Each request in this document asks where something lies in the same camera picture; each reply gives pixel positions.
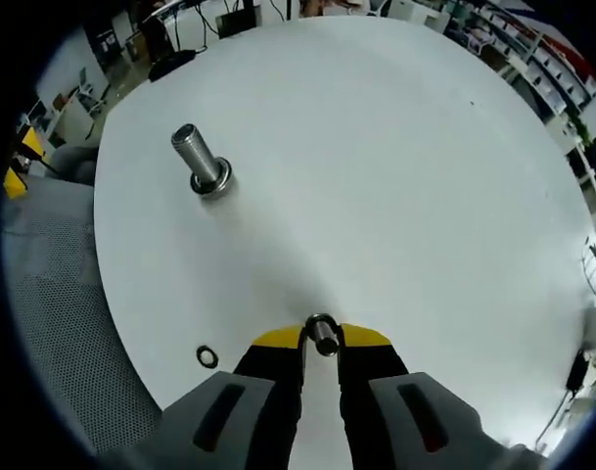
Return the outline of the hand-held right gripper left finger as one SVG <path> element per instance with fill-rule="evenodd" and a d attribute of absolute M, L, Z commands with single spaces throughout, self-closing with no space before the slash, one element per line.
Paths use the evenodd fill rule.
<path fill-rule="evenodd" d="M 305 333 L 255 339 L 236 368 L 219 371 L 166 408 L 134 445 L 99 457 L 102 469 L 286 469 L 301 416 Z"/>

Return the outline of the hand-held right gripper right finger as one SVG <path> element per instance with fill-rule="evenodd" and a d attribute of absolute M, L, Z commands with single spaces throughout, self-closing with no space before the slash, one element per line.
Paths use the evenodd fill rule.
<path fill-rule="evenodd" d="M 411 373 L 390 340 L 344 323 L 340 408 L 356 469 L 540 469 L 523 445 L 503 446 L 480 415 L 424 372 Z"/>

